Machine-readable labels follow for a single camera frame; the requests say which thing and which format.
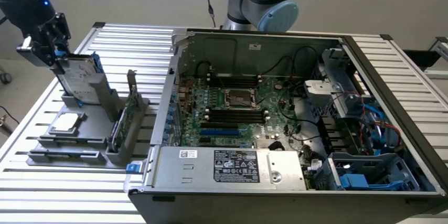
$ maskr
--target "slotted metal surface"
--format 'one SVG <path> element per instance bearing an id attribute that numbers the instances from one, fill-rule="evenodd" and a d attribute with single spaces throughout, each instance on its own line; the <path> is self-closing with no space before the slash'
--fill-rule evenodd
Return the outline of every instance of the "slotted metal surface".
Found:
<path id="1" fill-rule="evenodd" d="M 353 37 L 377 73 L 448 166 L 447 97 L 395 42 Z"/>
<path id="2" fill-rule="evenodd" d="M 127 71 L 137 70 L 139 92 L 151 99 L 151 105 L 137 137 L 133 160 L 147 156 L 167 64 L 172 57 L 172 30 L 164 27 L 107 24 L 104 28 L 91 30 L 77 51 L 83 54 L 96 51 L 101 56 L 111 87 L 119 90 L 123 97 L 128 95 Z M 448 121 L 448 114 L 440 112 L 439 109 L 443 108 L 436 103 L 437 99 L 431 96 L 431 92 L 424 92 L 424 85 L 419 84 L 419 78 L 411 74 L 411 70 L 388 67 L 381 63 L 400 62 L 400 57 L 379 36 L 357 35 L 355 39 L 365 46 L 363 49 L 369 52 L 368 57 L 377 62 L 379 72 L 391 73 L 383 76 L 388 83 L 399 84 L 392 86 L 396 88 L 395 94 L 403 97 L 400 101 L 407 107 L 413 108 L 409 113 L 419 118 L 423 131 L 431 130 L 427 124 L 437 132 L 441 131 L 441 135 L 428 136 L 428 140 L 435 146 L 447 146 L 445 132 L 437 129 L 437 125 Z M 61 87 L 53 81 L 0 149 L 0 223 L 144 223 L 123 192 L 124 170 L 28 166 L 25 163 L 27 152 L 36 146 L 36 138 L 44 134 L 63 106 L 60 96 Z M 421 100 L 428 101 L 425 108 L 437 110 L 417 110 L 423 106 L 415 106 L 412 102 Z M 448 152 L 443 148 L 436 150 L 440 155 L 444 154 L 448 162 Z M 140 175 L 132 175 L 131 182 L 136 183 L 140 179 Z M 441 218 L 447 215 L 448 212 L 431 219 L 420 216 L 405 220 L 403 224 L 445 223 Z"/>

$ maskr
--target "robotic arm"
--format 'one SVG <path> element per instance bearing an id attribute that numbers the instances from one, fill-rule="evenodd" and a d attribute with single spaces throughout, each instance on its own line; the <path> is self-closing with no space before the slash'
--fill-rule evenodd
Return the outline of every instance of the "robotic arm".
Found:
<path id="1" fill-rule="evenodd" d="M 57 58 L 69 54 L 71 32 L 63 13 L 56 13 L 49 0 L 0 0 L 0 9 L 21 30 L 20 55 L 36 66 L 64 71 Z"/>
<path id="2" fill-rule="evenodd" d="M 0 9 L 21 30 L 24 42 L 17 52 L 36 66 L 64 74 L 59 59 L 68 56 L 71 32 L 63 13 L 56 13 L 49 0 L 0 0 Z M 228 19 L 223 29 L 287 31 L 299 15 L 292 0 L 229 0 Z"/>
<path id="3" fill-rule="evenodd" d="M 287 31 L 299 16 L 297 3 L 292 0 L 229 0 L 223 29 Z"/>

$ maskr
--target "circuit board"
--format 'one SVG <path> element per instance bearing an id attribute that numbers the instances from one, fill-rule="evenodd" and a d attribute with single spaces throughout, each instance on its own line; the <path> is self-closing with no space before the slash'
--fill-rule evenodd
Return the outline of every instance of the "circuit board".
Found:
<path id="1" fill-rule="evenodd" d="M 113 150 L 115 152 L 119 152 L 119 148 L 127 139 L 133 114 L 137 107 L 139 107 L 139 93 L 136 86 L 132 86 L 128 101 L 125 102 L 125 106 L 120 115 L 120 120 L 113 126 L 111 138 L 108 139 L 109 149 Z"/>
<path id="2" fill-rule="evenodd" d="M 289 132 L 296 122 L 279 111 L 279 100 L 285 90 L 283 84 L 284 80 L 263 78 L 253 88 L 228 88 L 224 82 L 221 87 L 211 87 L 204 79 L 184 79 L 179 90 L 184 125 L 181 146 L 268 148 L 280 141 L 285 149 L 295 149 L 289 145 Z M 269 119 L 263 123 L 237 122 L 237 129 L 225 131 L 233 134 L 231 136 L 204 136 L 201 125 L 209 122 L 207 112 L 229 110 L 267 112 Z M 283 113 L 296 118 L 291 104 L 284 105 Z"/>

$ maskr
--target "green circuit board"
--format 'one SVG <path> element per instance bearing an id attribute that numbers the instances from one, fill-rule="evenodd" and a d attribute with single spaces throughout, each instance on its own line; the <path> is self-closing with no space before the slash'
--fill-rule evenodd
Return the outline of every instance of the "green circuit board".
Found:
<path id="1" fill-rule="evenodd" d="M 240 136 L 223 137 L 212 136 L 211 141 L 203 143 L 200 141 L 201 123 L 207 122 L 205 108 L 215 110 L 243 109 L 248 107 L 247 103 L 239 104 L 237 101 L 231 103 L 225 99 L 225 91 L 231 88 L 227 87 L 209 87 L 204 79 L 187 78 L 180 85 L 180 107 L 183 110 L 183 134 L 181 134 L 181 146 L 212 146 L 212 147 L 256 147 L 267 148 L 275 141 L 281 141 L 284 146 L 288 145 L 289 136 L 285 134 L 285 125 L 296 125 L 296 122 L 287 119 L 279 112 L 279 99 L 283 95 L 284 89 L 279 89 L 283 86 L 284 80 L 275 78 L 264 78 L 260 84 L 249 89 L 253 91 L 255 104 L 252 104 L 252 110 L 268 110 L 271 119 L 265 123 L 239 123 L 237 130 Z M 284 114 L 296 118 L 293 110 L 283 109 Z"/>

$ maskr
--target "motherboard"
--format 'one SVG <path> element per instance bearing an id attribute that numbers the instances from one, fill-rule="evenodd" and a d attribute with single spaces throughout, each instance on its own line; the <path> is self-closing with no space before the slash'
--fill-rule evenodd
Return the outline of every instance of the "motherboard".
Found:
<path id="1" fill-rule="evenodd" d="M 299 127 L 285 85 L 292 82 L 276 78 L 185 78 L 181 146 L 268 148 L 280 142 L 291 150 Z"/>

